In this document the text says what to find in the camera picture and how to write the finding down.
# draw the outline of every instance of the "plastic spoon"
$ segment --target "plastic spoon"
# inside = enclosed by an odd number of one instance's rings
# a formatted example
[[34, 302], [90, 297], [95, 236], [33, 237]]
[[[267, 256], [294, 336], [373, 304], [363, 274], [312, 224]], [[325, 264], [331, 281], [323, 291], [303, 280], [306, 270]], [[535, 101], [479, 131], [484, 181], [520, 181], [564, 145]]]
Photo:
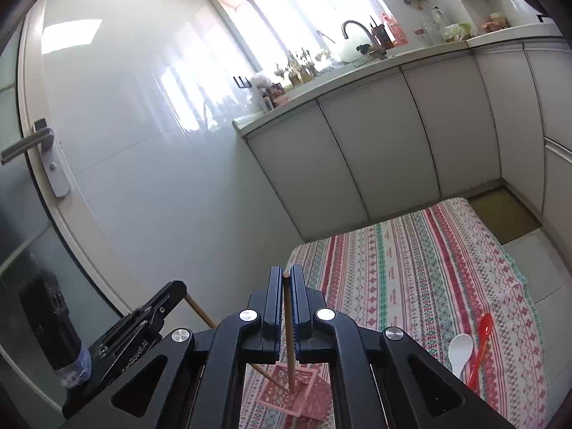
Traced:
[[477, 359], [471, 369], [471, 376], [468, 378], [467, 387], [472, 391], [477, 390], [477, 376], [479, 375], [480, 363], [484, 357], [484, 352], [487, 350], [488, 338], [491, 336], [493, 331], [493, 317], [490, 313], [485, 314], [479, 323], [479, 342], [480, 347], [477, 353]]
[[473, 353], [473, 338], [468, 334], [459, 334], [449, 343], [449, 362], [457, 379]]

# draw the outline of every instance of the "kitchen counter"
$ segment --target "kitchen counter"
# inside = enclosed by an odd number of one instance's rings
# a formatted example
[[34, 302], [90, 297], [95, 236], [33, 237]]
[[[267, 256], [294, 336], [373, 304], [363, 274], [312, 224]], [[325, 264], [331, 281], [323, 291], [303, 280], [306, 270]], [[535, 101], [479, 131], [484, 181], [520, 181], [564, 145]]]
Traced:
[[339, 76], [330, 78], [328, 81], [320, 83], [319, 77], [316, 79], [316, 87], [304, 91], [301, 94], [293, 97], [288, 103], [279, 106], [278, 108], [267, 113], [260, 112], [259, 114], [248, 115], [246, 117], [237, 118], [233, 121], [233, 125], [237, 132], [245, 137], [256, 129], [268, 124], [270, 121], [282, 116], [288, 111], [299, 107], [300, 105], [310, 102], [322, 95], [329, 93], [344, 85], [355, 82], [359, 79], [380, 73], [391, 68], [400, 67], [401, 65], [419, 61], [422, 59], [430, 58], [432, 56], [443, 55], [461, 50], [470, 50], [471, 48], [482, 47], [504, 41], [531, 39], [531, 38], [546, 38], [546, 37], [562, 37], [558, 27], [553, 23], [537, 23], [526, 24], [517, 27], [510, 27], [504, 30], [484, 34], [474, 37], [468, 41], [461, 41], [456, 43], [447, 43], [436, 45], [434, 47], [420, 48], [405, 53], [400, 53], [395, 56], [389, 56], [385, 60], [372, 61], [355, 70], [345, 73], [340, 73]]

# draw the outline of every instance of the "striped cloth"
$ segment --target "striped cloth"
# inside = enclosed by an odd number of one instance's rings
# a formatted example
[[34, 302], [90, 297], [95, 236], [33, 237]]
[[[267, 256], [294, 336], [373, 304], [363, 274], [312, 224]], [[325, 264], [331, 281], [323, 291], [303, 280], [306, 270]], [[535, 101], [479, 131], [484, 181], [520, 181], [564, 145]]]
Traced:
[[[303, 266], [306, 285], [321, 290], [329, 307], [370, 329], [403, 328], [448, 369], [451, 339], [465, 332], [477, 345], [479, 319], [490, 312], [480, 396], [516, 428], [546, 425], [542, 337], [526, 280], [465, 199], [300, 245], [287, 268], [293, 264]], [[327, 365], [312, 366], [329, 378]], [[468, 374], [467, 365], [464, 382]], [[248, 374], [241, 428], [334, 427], [332, 412], [316, 421], [257, 404], [262, 379]]]

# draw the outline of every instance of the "black clamp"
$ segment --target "black clamp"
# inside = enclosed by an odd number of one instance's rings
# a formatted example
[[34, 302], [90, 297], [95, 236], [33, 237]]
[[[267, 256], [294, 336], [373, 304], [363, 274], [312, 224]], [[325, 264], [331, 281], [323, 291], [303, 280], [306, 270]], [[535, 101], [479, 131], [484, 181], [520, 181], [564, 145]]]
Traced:
[[304, 285], [301, 266], [290, 278], [296, 358], [329, 363], [336, 427], [514, 427], [400, 328], [359, 327]]
[[[69, 406], [75, 411], [68, 412], [69, 419], [62, 428], [238, 427], [246, 364], [274, 364], [279, 357], [282, 269], [272, 268], [268, 288], [254, 292], [247, 309], [228, 316], [216, 329], [196, 334], [186, 328], [176, 329], [158, 341], [162, 321], [153, 318], [163, 318], [184, 297], [187, 289], [180, 284], [182, 292], [171, 295], [179, 286], [171, 282], [90, 347], [95, 358], [103, 346], [107, 347], [94, 362], [95, 381], [87, 382], [88, 388], [97, 391], [82, 401], [84, 405]], [[147, 328], [147, 324], [156, 326]], [[135, 346], [146, 337], [150, 346], [136, 363], [104, 365], [105, 358], [111, 356], [108, 354], [127, 350], [119, 343], [127, 341]], [[119, 356], [124, 356], [124, 363], [130, 352]], [[115, 370], [114, 379], [99, 378], [111, 369]]]

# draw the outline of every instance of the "wooden stick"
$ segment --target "wooden stick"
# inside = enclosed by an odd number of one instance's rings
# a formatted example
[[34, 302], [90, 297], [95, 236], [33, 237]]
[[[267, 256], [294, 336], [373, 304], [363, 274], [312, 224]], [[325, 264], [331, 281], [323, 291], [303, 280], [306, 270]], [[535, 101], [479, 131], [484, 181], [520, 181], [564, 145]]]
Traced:
[[207, 315], [207, 313], [204, 311], [204, 309], [201, 308], [201, 306], [194, 300], [193, 297], [191, 297], [190, 294], [185, 294], [185, 300], [187, 301], [187, 303], [189, 304], [189, 306], [194, 309], [194, 312], [196, 314], [198, 314], [201, 319], [203, 321], [205, 321], [205, 323], [207, 323], [207, 326], [210, 327], [211, 329], [214, 329], [216, 327], [216, 322], [214, 322], [209, 315]]
[[276, 385], [277, 387], [280, 387], [284, 392], [288, 392], [289, 394], [291, 393], [286, 387], [284, 387], [284, 385], [280, 384], [276, 379], [272, 377], [272, 375], [268, 374], [268, 372], [264, 371], [264, 369], [262, 369], [260, 366], [258, 366], [257, 364], [251, 364], [251, 366], [254, 368], [254, 370], [260, 372], [262, 376], [264, 376], [270, 382], [272, 382], [272, 384]]
[[294, 327], [292, 326], [292, 295], [290, 293], [290, 272], [282, 273], [284, 291], [284, 329], [286, 329], [286, 359], [288, 362], [288, 388], [294, 393], [296, 386], [296, 357], [294, 355]]
[[[196, 314], [198, 314], [203, 321], [205, 321], [205, 323], [207, 324], [208, 327], [210, 327], [211, 329], [216, 328], [216, 322], [214, 322], [212, 320], [212, 318], [209, 315], [207, 315], [207, 312], [205, 312], [204, 309], [201, 308], [201, 305], [199, 305], [194, 300], [194, 298], [191, 297], [190, 294], [185, 294], [185, 301], [194, 310], [194, 312]], [[251, 366], [255, 371], [262, 374], [262, 376], [264, 376], [266, 379], [268, 379], [274, 385], [276, 385], [277, 387], [280, 387], [285, 392], [289, 392], [288, 389], [286, 387], [284, 387], [284, 385], [280, 384], [276, 379], [274, 379], [272, 377], [272, 375], [268, 374], [268, 372], [264, 371], [264, 369], [262, 369], [260, 366], [258, 366], [257, 364], [251, 364]]]

